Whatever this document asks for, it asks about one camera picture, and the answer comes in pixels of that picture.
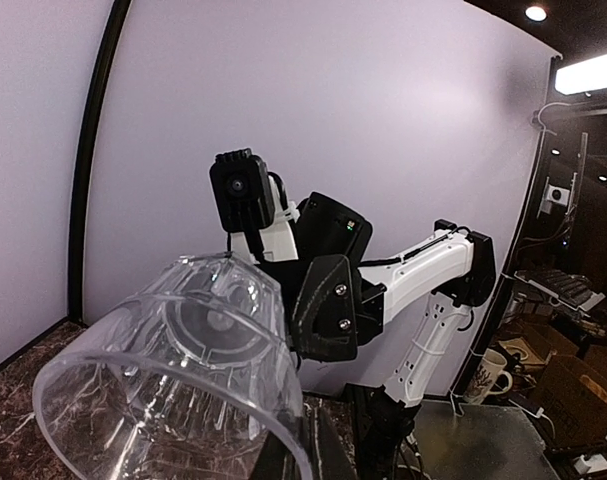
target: white wall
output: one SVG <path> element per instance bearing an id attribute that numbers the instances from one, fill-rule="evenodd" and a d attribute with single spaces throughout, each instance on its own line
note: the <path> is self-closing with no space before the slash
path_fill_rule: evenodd
<path id="1" fill-rule="evenodd" d="M 369 258 L 447 218 L 491 235 L 500 268 L 553 53 L 460 0 L 135 3 L 99 132 L 89 320 L 179 254 L 225 248 L 208 169 L 246 146 L 292 198 L 318 190 L 365 215 Z M 380 384 L 423 307 L 350 365 L 306 365 L 305 386 Z M 447 391 L 475 330 L 457 337 L 431 393 Z"/>
<path id="2" fill-rule="evenodd" d="M 0 0 L 0 362 L 66 314 L 72 170 L 109 0 Z"/>

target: transparent plastic container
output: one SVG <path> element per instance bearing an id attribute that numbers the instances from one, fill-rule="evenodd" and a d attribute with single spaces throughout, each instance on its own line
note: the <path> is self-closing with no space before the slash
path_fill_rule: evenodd
<path id="1" fill-rule="evenodd" d="M 280 286 L 228 254 L 180 259 L 92 325 L 33 404 L 80 478 L 246 479 L 269 430 L 312 479 Z"/>

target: ceiling light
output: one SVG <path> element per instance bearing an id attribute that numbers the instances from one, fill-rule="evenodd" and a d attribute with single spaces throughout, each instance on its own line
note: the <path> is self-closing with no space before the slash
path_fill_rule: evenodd
<path id="1" fill-rule="evenodd" d="M 563 95 L 607 88 L 607 55 L 559 68 L 555 88 Z"/>
<path id="2" fill-rule="evenodd" d="M 527 18 L 534 20 L 535 22 L 542 22 L 547 18 L 547 13 L 545 13 L 545 10 L 536 6 L 529 7 L 527 10 L 525 10 L 525 15 Z"/>

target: white mug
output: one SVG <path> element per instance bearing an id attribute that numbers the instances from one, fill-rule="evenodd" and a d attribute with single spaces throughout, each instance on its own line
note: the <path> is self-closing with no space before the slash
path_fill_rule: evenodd
<path id="1" fill-rule="evenodd" d="M 509 392 L 514 380 L 512 375 L 505 371 L 505 367 L 507 367 L 505 357 L 495 350 L 488 349 L 463 395 L 463 400 L 472 405 L 480 405 L 488 395 L 503 395 Z M 507 378 L 507 387 L 498 392 L 491 391 L 501 375 Z"/>

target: marble countertop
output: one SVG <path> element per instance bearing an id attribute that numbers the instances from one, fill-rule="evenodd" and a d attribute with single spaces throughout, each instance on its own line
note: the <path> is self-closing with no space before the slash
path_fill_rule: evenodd
<path id="1" fill-rule="evenodd" d="M 41 434 L 32 409 L 32 384 L 39 370 L 83 330 L 63 323 L 0 371 L 0 480 L 76 478 Z M 305 402 L 328 411 L 354 465 L 349 406 L 315 397 Z"/>

